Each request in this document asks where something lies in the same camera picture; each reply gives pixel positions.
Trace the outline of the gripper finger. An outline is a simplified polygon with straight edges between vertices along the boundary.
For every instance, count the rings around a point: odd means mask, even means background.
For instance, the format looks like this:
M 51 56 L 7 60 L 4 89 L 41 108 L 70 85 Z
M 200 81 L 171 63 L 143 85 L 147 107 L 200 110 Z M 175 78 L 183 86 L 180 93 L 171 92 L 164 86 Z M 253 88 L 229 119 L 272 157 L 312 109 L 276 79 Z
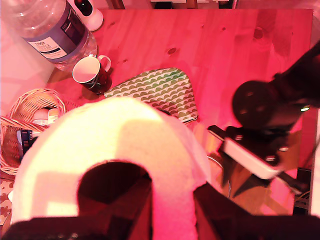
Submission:
M 98 214 L 105 239 L 152 238 L 152 180 L 139 179 L 126 193 Z
M 256 187 L 267 188 L 271 183 L 270 179 L 261 179 L 243 166 L 236 166 L 234 180 L 237 186 L 237 189 L 234 191 L 234 197 Z
M 222 179 L 221 179 L 221 186 L 224 187 L 227 182 L 231 181 L 232 175 L 234 173 L 234 170 L 237 166 L 237 162 L 231 158 L 229 155 L 227 155 L 222 150 L 218 151 L 220 157 L 221 157 L 221 165 L 222 165 Z
M 193 191 L 196 231 L 199 240 L 261 240 L 254 233 L 241 233 L 250 225 L 245 217 L 252 215 L 218 192 L 209 183 Z

